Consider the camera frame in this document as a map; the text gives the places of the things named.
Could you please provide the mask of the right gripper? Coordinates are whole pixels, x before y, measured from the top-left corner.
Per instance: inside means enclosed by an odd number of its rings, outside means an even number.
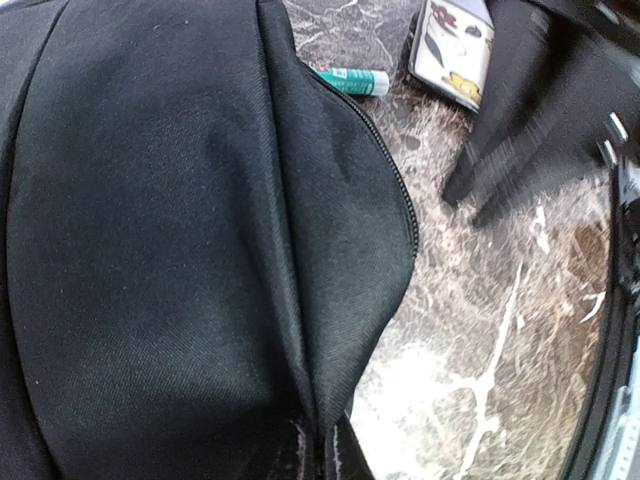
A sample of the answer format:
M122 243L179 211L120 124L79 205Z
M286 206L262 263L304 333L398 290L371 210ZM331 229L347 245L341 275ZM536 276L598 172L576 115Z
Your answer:
M600 168L598 143L616 113L639 123L639 89L625 55L589 21L589 1L491 1L495 38L487 87L471 135L445 181L455 208L481 197L472 225Z

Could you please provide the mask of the black backpack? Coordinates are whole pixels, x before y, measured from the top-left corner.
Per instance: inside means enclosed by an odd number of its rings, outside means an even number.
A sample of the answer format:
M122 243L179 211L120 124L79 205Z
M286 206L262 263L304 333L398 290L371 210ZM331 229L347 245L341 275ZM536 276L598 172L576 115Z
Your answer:
M281 2L4 2L2 477L370 478L418 239Z

